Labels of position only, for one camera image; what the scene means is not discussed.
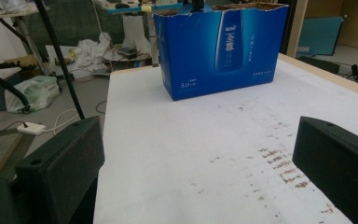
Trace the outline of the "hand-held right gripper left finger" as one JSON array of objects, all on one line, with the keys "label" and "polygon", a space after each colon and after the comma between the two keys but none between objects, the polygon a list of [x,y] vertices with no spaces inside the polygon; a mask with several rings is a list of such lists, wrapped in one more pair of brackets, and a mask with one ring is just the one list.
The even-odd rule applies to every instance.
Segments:
[{"label": "hand-held right gripper left finger", "polygon": [[30,201],[30,224],[92,224],[104,164],[98,117],[77,121],[16,167]]}]

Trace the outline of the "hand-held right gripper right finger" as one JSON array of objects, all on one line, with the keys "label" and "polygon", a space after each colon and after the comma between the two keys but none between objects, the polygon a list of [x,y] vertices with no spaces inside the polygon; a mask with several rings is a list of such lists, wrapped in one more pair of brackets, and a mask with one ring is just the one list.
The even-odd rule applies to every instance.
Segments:
[{"label": "hand-held right gripper right finger", "polygon": [[358,135],[302,117],[294,164],[353,224],[358,224]]}]

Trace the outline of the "blue cardboard box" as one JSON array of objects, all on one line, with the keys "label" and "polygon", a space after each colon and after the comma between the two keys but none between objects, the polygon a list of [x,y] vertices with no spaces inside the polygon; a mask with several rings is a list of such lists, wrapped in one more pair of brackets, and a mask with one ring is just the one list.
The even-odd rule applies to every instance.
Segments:
[{"label": "blue cardboard box", "polygon": [[169,95],[181,100],[270,83],[288,9],[248,3],[156,14],[162,80]]}]

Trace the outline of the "white power strip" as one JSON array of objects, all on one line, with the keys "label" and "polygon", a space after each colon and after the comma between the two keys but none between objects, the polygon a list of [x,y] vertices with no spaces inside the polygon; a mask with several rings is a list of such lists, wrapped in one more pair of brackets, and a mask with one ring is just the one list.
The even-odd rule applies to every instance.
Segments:
[{"label": "white power strip", "polygon": [[32,123],[32,122],[24,122],[17,127],[17,130],[20,133],[28,133],[33,135],[39,135],[43,133],[46,129],[47,127],[45,125]]}]

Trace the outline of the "white and green plastic bag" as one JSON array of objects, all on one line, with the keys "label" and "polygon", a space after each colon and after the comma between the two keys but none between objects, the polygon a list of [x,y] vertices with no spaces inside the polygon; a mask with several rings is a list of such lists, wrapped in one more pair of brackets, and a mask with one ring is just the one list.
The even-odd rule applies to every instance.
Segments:
[{"label": "white and green plastic bag", "polygon": [[[30,111],[48,107],[60,94],[56,77],[36,76],[14,86],[28,100]],[[10,91],[5,91],[5,103],[8,112],[20,113],[24,108],[21,100]]]}]

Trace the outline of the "crumpled white plastic bag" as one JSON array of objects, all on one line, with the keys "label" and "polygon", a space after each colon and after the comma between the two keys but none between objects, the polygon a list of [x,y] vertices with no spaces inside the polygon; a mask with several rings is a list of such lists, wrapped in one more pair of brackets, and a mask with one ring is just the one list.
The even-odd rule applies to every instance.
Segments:
[{"label": "crumpled white plastic bag", "polygon": [[99,63],[104,54],[109,50],[111,40],[110,34],[102,32],[99,35],[98,41],[91,39],[79,41],[74,49],[76,65],[85,67]]}]

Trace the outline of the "blue flat panel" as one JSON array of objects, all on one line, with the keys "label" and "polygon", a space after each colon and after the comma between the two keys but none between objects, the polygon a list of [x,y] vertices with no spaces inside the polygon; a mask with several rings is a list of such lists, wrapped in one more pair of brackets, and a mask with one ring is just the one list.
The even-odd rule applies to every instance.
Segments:
[{"label": "blue flat panel", "polygon": [[343,21],[342,17],[306,18],[296,55],[333,55]]}]

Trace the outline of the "white paper sheet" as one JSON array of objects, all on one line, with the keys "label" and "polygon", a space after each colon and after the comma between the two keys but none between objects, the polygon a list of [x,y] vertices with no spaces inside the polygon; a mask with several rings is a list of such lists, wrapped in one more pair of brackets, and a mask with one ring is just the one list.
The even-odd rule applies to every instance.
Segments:
[{"label": "white paper sheet", "polygon": [[158,68],[109,81],[94,224],[343,224],[292,161],[301,117],[358,134],[358,83],[281,56],[269,84],[173,101]]}]

